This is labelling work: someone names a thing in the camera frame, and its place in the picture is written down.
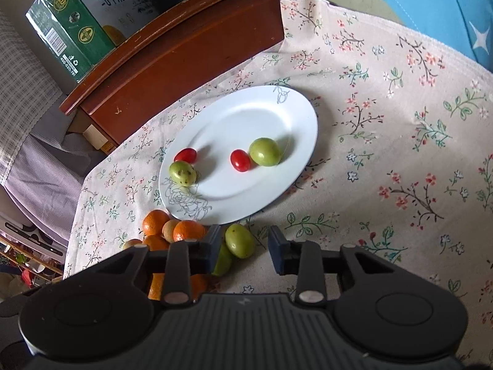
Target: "barcode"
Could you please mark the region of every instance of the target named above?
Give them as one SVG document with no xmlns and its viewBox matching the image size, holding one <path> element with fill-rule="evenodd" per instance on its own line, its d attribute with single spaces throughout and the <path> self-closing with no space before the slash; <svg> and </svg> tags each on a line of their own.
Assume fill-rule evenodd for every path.
<svg viewBox="0 0 493 370">
<path fill-rule="evenodd" d="M 58 33 L 56 33 L 55 29 L 51 28 L 48 34 L 46 35 L 46 41 L 50 45 L 50 47 L 55 51 L 57 57 L 60 56 L 61 53 L 67 48 L 67 45 L 63 42 Z"/>
</svg>

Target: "wall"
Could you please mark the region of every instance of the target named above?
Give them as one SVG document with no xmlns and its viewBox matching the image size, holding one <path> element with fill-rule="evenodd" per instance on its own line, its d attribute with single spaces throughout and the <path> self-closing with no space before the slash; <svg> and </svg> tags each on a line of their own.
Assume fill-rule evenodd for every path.
<svg viewBox="0 0 493 370">
<path fill-rule="evenodd" d="M 15 30 L 45 66 L 62 91 L 69 94 L 75 87 L 75 81 L 51 55 L 26 18 L 26 12 L 33 2 L 34 0 L 0 0 L 0 10 L 7 15 Z"/>
</svg>

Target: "pile of fruit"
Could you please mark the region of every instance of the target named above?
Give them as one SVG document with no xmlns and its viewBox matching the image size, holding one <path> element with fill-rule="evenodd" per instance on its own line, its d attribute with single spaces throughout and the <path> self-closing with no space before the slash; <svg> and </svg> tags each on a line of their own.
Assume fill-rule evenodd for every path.
<svg viewBox="0 0 493 370">
<path fill-rule="evenodd" d="M 168 249 L 173 242 L 188 240 L 199 241 L 206 235 L 203 225 L 192 220 L 175 220 L 162 210 L 153 210 L 142 221 L 144 240 L 130 239 L 125 242 L 123 249 L 143 243 L 151 251 Z M 219 251 L 218 260 L 213 276 L 221 277 L 226 274 L 233 263 L 233 257 L 245 259 L 255 251 L 255 239 L 248 229 L 241 224 L 232 224 L 224 232 L 224 239 Z M 149 299 L 160 300 L 164 274 L 153 274 Z M 190 277 L 192 298 L 197 300 L 200 294 L 209 289 L 210 279 L 204 274 Z"/>
<path fill-rule="evenodd" d="M 253 141 L 248 149 L 237 149 L 230 155 L 233 168 L 241 173 L 251 169 L 253 160 L 260 166 L 275 166 L 279 164 L 283 154 L 275 141 L 269 138 L 259 138 Z M 190 187 L 197 180 L 197 172 L 192 164 L 197 159 L 197 152 L 188 147 L 178 153 L 169 166 L 169 176 L 178 185 Z"/>
</svg>

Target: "oval plate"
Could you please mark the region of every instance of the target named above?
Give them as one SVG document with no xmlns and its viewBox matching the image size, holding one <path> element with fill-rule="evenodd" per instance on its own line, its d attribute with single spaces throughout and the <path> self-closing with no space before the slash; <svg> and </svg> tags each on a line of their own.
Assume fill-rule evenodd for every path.
<svg viewBox="0 0 493 370">
<path fill-rule="evenodd" d="M 245 88 L 224 96 L 190 120 L 177 134 L 159 171 L 159 193 L 169 213 L 203 225 L 226 224 L 267 206 L 294 183 L 315 148 L 318 123 L 310 102 L 281 86 Z M 248 152 L 257 138 L 271 138 L 284 152 L 276 166 L 236 171 L 231 152 Z M 195 185 L 184 188 L 169 177 L 169 166 L 186 147 L 197 151 Z"/>
</svg>

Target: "red tomato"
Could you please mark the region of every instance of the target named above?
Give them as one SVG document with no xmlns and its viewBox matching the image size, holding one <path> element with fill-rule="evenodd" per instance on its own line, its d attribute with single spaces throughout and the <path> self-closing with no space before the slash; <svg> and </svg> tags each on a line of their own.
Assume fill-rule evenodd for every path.
<svg viewBox="0 0 493 370">
<path fill-rule="evenodd" d="M 247 154 L 246 151 L 240 149 L 235 150 L 233 151 L 233 153 L 231 153 L 229 159 L 236 171 L 244 173 L 251 168 L 250 156 Z"/>
<path fill-rule="evenodd" d="M 180 153 L 178 153 L 173 161 L 186 161 L 189 164 L 195 163 L 195 160 L 197 159 L 197 152 L 190 148 L 187 147 L 186 149 L 183 149 Z"/>
</svg>

